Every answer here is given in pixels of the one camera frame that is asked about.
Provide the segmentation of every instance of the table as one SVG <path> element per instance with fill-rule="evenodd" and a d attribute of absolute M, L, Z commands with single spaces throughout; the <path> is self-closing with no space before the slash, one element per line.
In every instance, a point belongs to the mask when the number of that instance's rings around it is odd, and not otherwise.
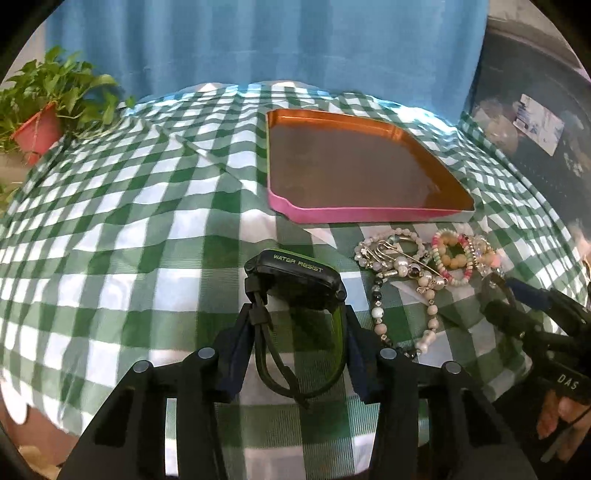
<path fill-rule="evenodd" d="M 408 129 L 471 192 L 476 213 L 466 224 L 404 227 L 424 239 L 444 226 L 483 233 L 511 275 L 584 300 L 568 230 L 467 116 L 450 128 L 371 96 L 281 83 L 171 95 L 123 111 L 122 122 L 102 136 L 54 147 L 4 219 L 2 375 L 54 424 L 81 434 L 135 361 L 162 365 L 208 345 L 246 302 L 244 262 L 265 248 L 337 268 L 348 302 L 371 327 L 372 279 L 352 251 L 391 225 L 296 225 L 269 209 L 265 113 L 275 108 L 347 113 Z M 438 294 L 443 328 L 421 361 L 454 359 L 495 398 L 528 362 L 516 342 L 483 320 L 478 285 L 475 275 L 469 286 Z M 382 291 L 388 334 L 409 345 L 426 327 L 425 305 L 406 282 Z M 310 339 L 285 305 L 272 301 L 269 309 L 285 363 L 304 385 L 313 383 L 326 366 L 330 335 Z M 169 413 L 167 469 L 174 472 L 173 403 Z M 363 470 L 377 414 L 355 397 L 347 374 L 310 411 L 300 410 L 263 386 L 252 361 L 239 398 L 217 408 L 229 477 L 334 478 Z"/>

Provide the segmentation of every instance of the silver rivet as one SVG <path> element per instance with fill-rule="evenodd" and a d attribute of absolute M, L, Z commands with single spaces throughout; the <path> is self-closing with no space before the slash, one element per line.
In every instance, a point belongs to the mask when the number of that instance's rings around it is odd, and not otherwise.
<path fill-rule="evenodd" d="M 211 348 L 210 346 L 206 346 L 201 348 L 201 350 L 199 350 L 197 352 L 199 358 L 203 358 L 204 360 L 207 360 L 208 358 L 213 357 L 216 354 L 216 351 Z"/>
<path fill-rule="evenodd" d="M 150 362 L 147 360 L 139 360 L 134 363 L 134 372 L 137 374 L 144 373 L 148 368 L 150 368 Z"/>
<path fill-rule="evenodd" d="M 448 362 L 445 364 L 445 370 L 456 375 L 462 371 L 462 366 L 457 362 Z"/>
<path fill-rule="evenodd" d="M 379 354 L 382 358 L 385 358 L 386 360 L 394 360 L 396 358 L 396 350 L 394 350 L 393 348 L 382 348 L 379 351 Z"/>

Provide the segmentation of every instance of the blue curtain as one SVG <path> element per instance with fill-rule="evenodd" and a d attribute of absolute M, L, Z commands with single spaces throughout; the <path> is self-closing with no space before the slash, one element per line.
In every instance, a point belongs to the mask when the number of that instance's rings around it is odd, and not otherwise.
<path fill-rule="evenodd" d="M 47 45 L 81 50 L 136 98 L 298 80 L 455 124 L 487 13 L 488 0 L 66 0 Z"/>

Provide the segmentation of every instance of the brown floor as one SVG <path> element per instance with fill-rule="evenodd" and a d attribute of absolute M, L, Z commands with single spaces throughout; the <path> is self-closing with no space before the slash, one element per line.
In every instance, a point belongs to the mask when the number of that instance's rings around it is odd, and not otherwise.
<path fill-rule="evenodd" d="M 36 408 L 29 407 L 24 425 L 15 424 L 6 411 L 0 394 L 0 422 L 12 442 L 17 445 L 34 445 L 53 465 L 63 463 L 78 438 L 56 428 Z"/>

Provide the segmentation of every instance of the jewelry pile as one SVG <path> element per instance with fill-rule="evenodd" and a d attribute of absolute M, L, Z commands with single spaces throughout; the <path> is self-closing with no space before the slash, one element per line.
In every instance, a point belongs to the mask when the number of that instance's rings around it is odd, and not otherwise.
<path fill-rule="evenodd" d="M 413 242 L 418 251 L 414 255 L 406 254 L 397 245 L 399 242 Z M 451 257 L 449 247 L 461 245 L 463 254 Z M 394 233 L 367 238 L 355 247 L 354 259 L 359 266 L 375 273 L 372 286 L 371 316 L 374 319 L 374 332 L 379 335 L 386 346 L 393 346 L 388 337 L 388 327 L 383 321 L 381 288 L 392 277 L 408 277 L 418 283 L 417 293 L 427 301 L 427 330 L 423 337 L 414 344 L 414 349 L 404 352 L 410 358 L 427 353 L 429 345 L 436 339 L 439 328 L 437 318 L 438 308 L 435 305 L 436 292 L 447 286 L 458 287 L 466 285 L 473 273 L 474 267 L 483 276 L 492 270 L 500 272 L 501 261 L 499 255 L 490 243 L 482 236 L 467 236 L 449 229 L 438 231 L 432 240 L 430 249 L 425 247 L 423 240 L 409 229 L 396 228 Z M 433 260 L 436 269 L 427 264 Z M 465 268 L 461 279 L 452 276 L 447 269 Z"/>

